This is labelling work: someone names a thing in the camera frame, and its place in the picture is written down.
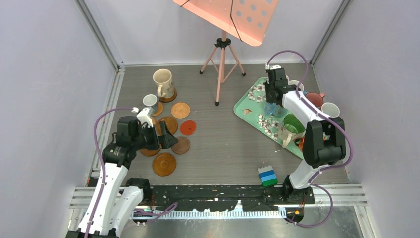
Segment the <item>large ridged brown wooden coaster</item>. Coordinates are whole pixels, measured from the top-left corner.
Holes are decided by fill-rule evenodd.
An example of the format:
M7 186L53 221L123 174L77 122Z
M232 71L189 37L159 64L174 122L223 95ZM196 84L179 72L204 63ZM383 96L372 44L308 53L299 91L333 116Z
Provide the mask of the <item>large ridged brown wooden coaster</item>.
M161 122L165 122L166 128L169 130L171 134L175 134L177 132L178 122L176 118L171 117L171 116L166 116L166 117L160 118L155 124L156 132L158 135L162 135L162 130L160 127Z

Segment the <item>dark walnut coaster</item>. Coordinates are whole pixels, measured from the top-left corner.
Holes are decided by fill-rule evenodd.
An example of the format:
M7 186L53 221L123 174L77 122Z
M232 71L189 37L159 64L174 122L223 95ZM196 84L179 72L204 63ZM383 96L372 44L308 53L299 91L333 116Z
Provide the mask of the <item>dark walnut coaster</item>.
M179 136L177 137L177 139L178 139L178 142L171 147L171 150L175 154L179 154L179 155L187 153L191 146L190 140L184 136Z

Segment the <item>red round paper coaster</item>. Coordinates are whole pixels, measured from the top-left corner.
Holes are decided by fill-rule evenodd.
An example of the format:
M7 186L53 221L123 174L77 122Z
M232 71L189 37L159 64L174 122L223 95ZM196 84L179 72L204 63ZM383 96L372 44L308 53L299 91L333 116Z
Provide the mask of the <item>red round paper coaster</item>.
M186 120L180 126L180 131L183 135L192 135L197 129L197 125L193 120Z

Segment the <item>light plain wooden coaster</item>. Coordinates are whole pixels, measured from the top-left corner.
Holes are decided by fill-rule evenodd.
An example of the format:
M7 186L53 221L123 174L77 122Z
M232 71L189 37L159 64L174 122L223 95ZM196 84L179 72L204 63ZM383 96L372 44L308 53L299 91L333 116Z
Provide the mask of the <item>light plain wooden coaster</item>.
M159 102L157 107L156 107L156 111L153 113L153 116L156 117L158 115L160 115L163 112L164 109L164 105L162 102Z

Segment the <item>woven rattan coaster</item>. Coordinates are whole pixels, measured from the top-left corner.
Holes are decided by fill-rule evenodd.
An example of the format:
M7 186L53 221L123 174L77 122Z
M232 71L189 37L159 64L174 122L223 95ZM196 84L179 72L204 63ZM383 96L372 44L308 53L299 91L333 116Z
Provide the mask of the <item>woven rattan coaster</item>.
M178 102L171 108L171 114L176 119L184 119L190 114L190 107L186 103Z

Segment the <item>small blue patterned mug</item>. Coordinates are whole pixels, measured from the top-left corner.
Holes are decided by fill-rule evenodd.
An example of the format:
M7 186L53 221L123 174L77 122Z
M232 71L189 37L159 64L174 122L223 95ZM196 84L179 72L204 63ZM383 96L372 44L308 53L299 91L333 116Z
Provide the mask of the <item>small blue patterned mug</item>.
M148 94L143 97L142 102L145 107L156 108L158 107L159 97L155 94Z

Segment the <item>green inside cream mug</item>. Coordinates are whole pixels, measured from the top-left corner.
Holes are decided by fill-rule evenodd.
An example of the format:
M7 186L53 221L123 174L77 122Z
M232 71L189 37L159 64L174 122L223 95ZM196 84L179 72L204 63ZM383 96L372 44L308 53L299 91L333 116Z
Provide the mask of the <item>green inside cream mug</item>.
M287 114L278 130L279 139L282 141L282 147L286 148L296 139L302 139L305 131L305 127L293 114Z

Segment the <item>orange mug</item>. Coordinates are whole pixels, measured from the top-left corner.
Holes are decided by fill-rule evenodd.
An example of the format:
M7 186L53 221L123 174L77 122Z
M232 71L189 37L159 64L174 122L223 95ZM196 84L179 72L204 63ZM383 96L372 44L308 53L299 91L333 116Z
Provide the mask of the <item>orange mug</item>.
M305 137L297 138L294 140L294 144L300 149L300 151L303 150L304 141Z

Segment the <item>cream shell pattern mug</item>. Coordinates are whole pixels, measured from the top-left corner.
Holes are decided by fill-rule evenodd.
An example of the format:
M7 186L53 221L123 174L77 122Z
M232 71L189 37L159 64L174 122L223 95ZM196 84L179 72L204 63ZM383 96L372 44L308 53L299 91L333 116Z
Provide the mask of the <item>cream shell pattern mug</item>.
M157 86L159 97L170 98L174 94L172 73L168 69L158 69L153 73L153 81Z

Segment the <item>yellow inside blue mug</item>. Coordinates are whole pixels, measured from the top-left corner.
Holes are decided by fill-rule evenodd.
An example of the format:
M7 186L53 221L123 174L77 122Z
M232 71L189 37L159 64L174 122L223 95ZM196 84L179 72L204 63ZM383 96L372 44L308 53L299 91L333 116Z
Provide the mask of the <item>yellow inside blue mug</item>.
M265 107L265 114L274 117L283 117L287 110L278 104L268 103Z

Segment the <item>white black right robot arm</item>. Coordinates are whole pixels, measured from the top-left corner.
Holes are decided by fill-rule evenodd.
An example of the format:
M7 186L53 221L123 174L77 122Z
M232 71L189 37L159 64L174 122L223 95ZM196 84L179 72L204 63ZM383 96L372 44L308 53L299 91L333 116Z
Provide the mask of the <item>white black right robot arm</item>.
M281 66L266 65L265 70L267 102L287 109L305 127L303 161L282 185L282 198L293 204L309 193L312 181L321 172L346 156L344 121L315 107L297 85L288 83Z

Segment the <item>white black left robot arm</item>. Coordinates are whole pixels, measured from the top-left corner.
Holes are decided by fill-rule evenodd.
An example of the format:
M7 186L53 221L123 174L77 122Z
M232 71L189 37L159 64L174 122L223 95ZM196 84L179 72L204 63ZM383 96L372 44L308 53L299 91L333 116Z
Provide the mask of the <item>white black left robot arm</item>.
M112 141L102 150L100 176L88 209L68 238L118 238L135 207L147 205L152 198L150 182L145 178L130 178L126 187L120 186L131 162L141 149L169 149L178 139L165 122L159 122L160 132L152 121L135 116L121 117Z

